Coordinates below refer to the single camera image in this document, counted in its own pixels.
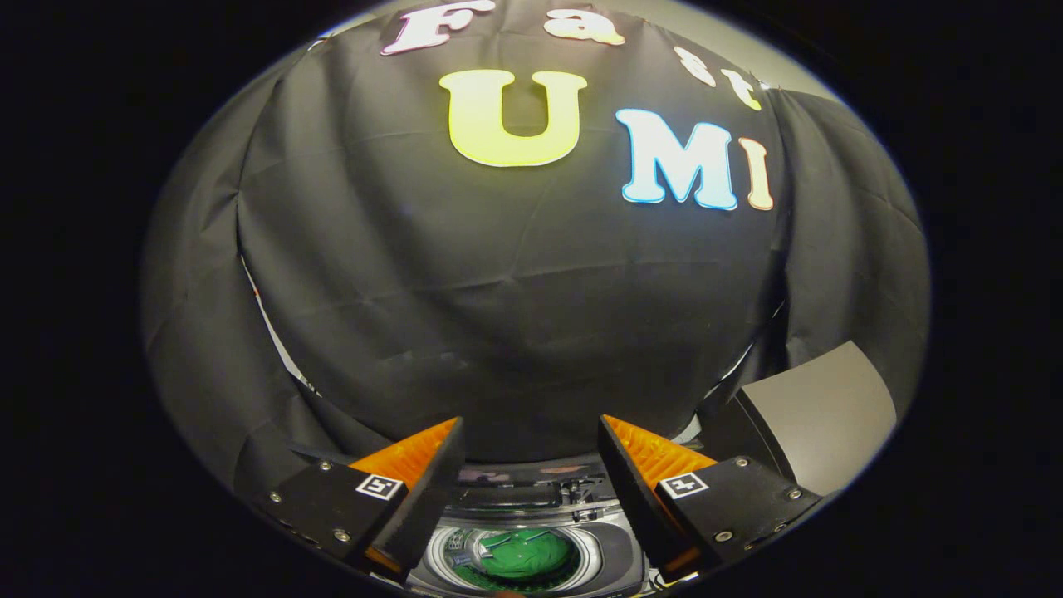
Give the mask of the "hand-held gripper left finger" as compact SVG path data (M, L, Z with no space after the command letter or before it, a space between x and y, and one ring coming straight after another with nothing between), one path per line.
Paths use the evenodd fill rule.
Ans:
M465 461L463 418L448 418L352 463L308 465L259 493L256 511L327 560L403 584Z

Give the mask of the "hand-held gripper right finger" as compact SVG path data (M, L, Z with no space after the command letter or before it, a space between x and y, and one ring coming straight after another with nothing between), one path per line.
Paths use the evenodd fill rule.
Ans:
M604 414L597 451L635 539L667 582L747 559L823 497L754 458L718 461Z

